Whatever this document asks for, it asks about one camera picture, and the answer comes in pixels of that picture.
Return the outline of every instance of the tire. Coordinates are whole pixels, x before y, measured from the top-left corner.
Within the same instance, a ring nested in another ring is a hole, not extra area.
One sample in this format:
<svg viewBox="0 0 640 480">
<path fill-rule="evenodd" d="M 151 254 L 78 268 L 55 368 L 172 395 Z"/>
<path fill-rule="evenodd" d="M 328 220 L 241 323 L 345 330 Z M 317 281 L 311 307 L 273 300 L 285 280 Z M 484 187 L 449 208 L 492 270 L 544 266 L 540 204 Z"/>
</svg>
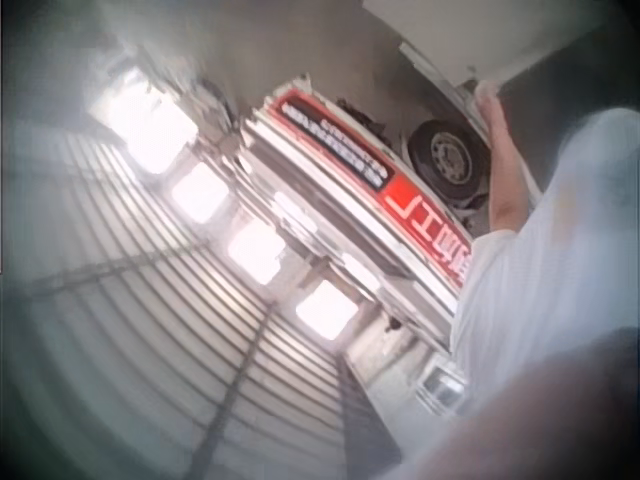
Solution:
<svg viewBox="0 0 640 480">
<path fill-rule="evenodd" d="M 487 147 L 451 122 L 424 122 L 409 138 L 407 150 L 418 176 L 451 201 L 473 197 L 487 172 Z"/>
</svg>

